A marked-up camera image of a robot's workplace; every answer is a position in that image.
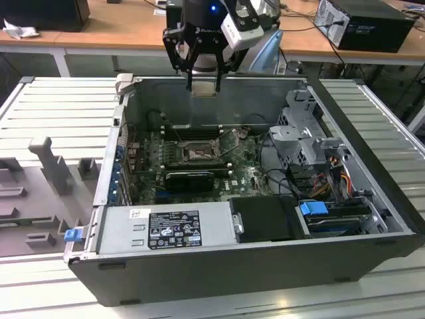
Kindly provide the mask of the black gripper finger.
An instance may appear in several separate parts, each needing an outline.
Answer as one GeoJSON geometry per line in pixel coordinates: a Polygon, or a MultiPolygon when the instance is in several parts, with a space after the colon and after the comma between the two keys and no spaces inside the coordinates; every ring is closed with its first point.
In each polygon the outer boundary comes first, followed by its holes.
{"type": "Polygon", "coordinates": [[[185,22],[180,28],[166,28],[163,30],[163,44],[169,57],[171,66],[176,71],[181,71],[187,75],[186,89],[192,91],[193,80],[193,53],[191,45],[193,44],[193,25],[185,22]],[[185,44],[189,46],[187,55],[182,58],[177,45],[185,44]]]}
{"type": "Polygon", "coordinates": [[[224,46],[220,43],[214,46],[214,55],[216,58],[215,92],[220,92],[222,76],[229,72],[236,72],[246,56],[246,49],[243,49],[234,51],[228,60],[224,60],[223,50],[224,46]]]}

